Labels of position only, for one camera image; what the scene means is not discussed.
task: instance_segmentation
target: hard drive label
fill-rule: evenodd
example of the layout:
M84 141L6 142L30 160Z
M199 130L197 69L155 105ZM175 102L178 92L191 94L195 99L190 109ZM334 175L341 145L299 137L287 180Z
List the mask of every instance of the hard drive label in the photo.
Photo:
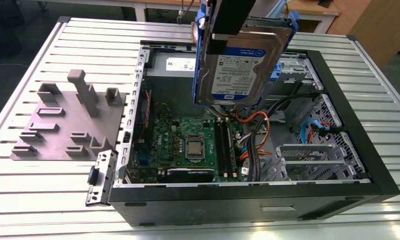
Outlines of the hard drive label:
M197 59L183 58L183 57L170 57L166 60L166 70L167 71L195 71Z
M238 100L250 95L257 79L255 66L265 60L266 50L227 47L218 57L211 93L218 99Z

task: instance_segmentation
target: cable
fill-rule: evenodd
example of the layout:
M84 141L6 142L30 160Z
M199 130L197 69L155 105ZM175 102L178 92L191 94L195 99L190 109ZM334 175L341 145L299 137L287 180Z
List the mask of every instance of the cable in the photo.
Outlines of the cable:
M145 125L143 125L143 127L142 127L142 132L141 132L138 141L141 141L141 139L142 139L143 136L145 136L146 126L147 126L149 118L150 118L151 98L150 98L150 94L149 94L149 91L147 91L147 90L146 90L146 95L147 95L147 101L149 101L149 104L147 104L147 113L146 113Z
M330 124L327 124L326 122L321 122L323 126L326 127L331 127ZM310 133L309 133L309 137L307 137L307 144L311 144L314 141L314 129L311 129Z
M321 95L321 93L318 92L313 92L313 93L302 93L302 94L297 94L297 95L291 95L287 96L285 98L282 98L267 110L266 116L267 119L270 118L271 115L275 114L275 112L278 111L278 109L291 100L297 99L297 98L314 98L318 97ZM259 153L257 150L254 150L257 148L255 146L255 139L257 139L257 132L261 130L261 126L263 123L263 120L266 119L265 116L261 116L261 120L257 123L255 129L251 132L251 136L249 138L249 142L250 144L247 145L247 151L249 151L249 159L250 159L250 164L253 163L253 165L250 165L250 173L249 173L249 179L254 179L255 181L261 181L262 176L261 176L261 159L259 159ZM255 173L251 172L251 166L255 167Z
M219 112L218 109L217 109L213 105L210 106L210 108L211 108L215 112L218 112L219 115L223 115L223 116L227 116L227 115L229 115L229 114L226 114L226 113Z
M270 151L258 151L259 155L273 155L274 153ZM245 159L247 159L250 156L247 154L247 152L243 153L243 156L241 157L241 161L243 161Z
M265 138L263 138L259 146L257 146L257 149L261 149L265 146L265 144L266 144L266 141L267 141L267 138L269 138L269 135L270 135L270 131L271 131L271 124L270 124L270 121L269 121L267 113L263 112L263 111L258 111L258 112L253 113L253 115L247 119L242 119L239 117L238 112L235 113L235 117L238 118L239 122L242 122L242 123L251 122L258 117L258 115L263 115L265 119L267 120L267 133L266 133L266 136L265 136Z
M185 0L182 0L182 5L181 5L182 14L181 14L181 15L178 16L178 18L177 18L177 23L178 23L178 24L182 24L182 19L183 19L185 15L187 14L187 12L190 11L190 9L193 8L194 3L195 3L195 0L191 0L191 3L190 3L190 5L189 5L189 8L187 8L187 10L185 10Z
M162 101L158 101L158 102L155 103L155 105L158 105L158 104L162 104L162 105L166 107L167 111L169 111L169 113L161 114L161 115L159 115L161 118L162 118L163 116L166 116L166 115L169 115L169 116L173 117L173 112L171 112L171 109L170 109L169 104L167 104L166 102L162 102Z
M30 68L28 65L18 64L18 63L4 63L4 64L0 64L0 66L24 66L24 67Z
M249 139L249 137L251 136L253 133L249 133L245 137L242 137L239 140L238 140L238 144L242 144L245 140Z
M222 115L219 113L217 113L210 107L206 107L206 110L209 110L209 112L218 118L222 117Z
M219 105L219 106L221 109L225 111L225 113L231 116L233 113L229 111L227 107L225 105Z
M311 129L309 137L306 138L306 129L307 129L309 123L315 124L319 129L325 128L325 129L330 130L330 127L331 127L331 125L327 124L326 122L319 122L318 120L307 119L301 126L301 132L299 132L301 141L303 144L309 143L309 139L313 138L313 136L314 136L314 134L313 134L314 130Z

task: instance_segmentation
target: ventilation holes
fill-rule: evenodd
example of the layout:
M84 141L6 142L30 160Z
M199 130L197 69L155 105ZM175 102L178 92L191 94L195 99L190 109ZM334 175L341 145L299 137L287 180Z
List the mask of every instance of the ventilation holes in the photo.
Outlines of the ventilation holes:
M322 178L329 171L331 171L331 168L326 169L313 180L318 180L319 178Z

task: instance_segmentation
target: table surface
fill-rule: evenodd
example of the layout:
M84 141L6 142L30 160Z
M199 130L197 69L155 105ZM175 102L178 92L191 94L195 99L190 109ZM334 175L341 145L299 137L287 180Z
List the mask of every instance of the table surface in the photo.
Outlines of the table surface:
M171 4L171 5L181 5L182 0L131 0L131 2L139 3L151 3L151 4ZM189 6L191 0L185 0L185 5ZM301 14L311 14L311 15L331 15L339 16L342 11L335 6L334 2L331 3L330 7L326 8L318 5L319 0L291 0L287 5L291 11L298 11ZM201 6L198 0L193 3L194 6Z
M342 15L342 11L335 6L334 2L331 3L329 8L319 6L318 3L319 0L291 0L287 5L291 11L298 11L301 14L331 16Z
M131 101L142 40L193 41L191 26L72 18L58 23L0 114L0 237L56 240L400 239L400 195L325 220L131 227L110 207L86 207L91 161L14 161L42 83L74 91L67 74L84 69L95 90L119 88ZM322 52L339 86L400 188L400 96L355 42L298 33L293 49Z

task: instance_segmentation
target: green circuit board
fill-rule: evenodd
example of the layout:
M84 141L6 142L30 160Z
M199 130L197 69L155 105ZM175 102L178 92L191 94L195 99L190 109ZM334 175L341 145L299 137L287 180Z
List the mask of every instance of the green circuit board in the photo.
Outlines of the green circuit board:
M234 134L241 131L239 123L231 124ZM131 170L141 183L155 183L158 171L170 168L213 169L214 182L242 182L242 176L219 174L214 119L158 119L154 124L153 149L150 155L138 155L142 164Z
M206 119L161 119L154 128L154 145L151 167L218 168L215 151L215 120ZM187 139L205 142L205 159L186 159Z

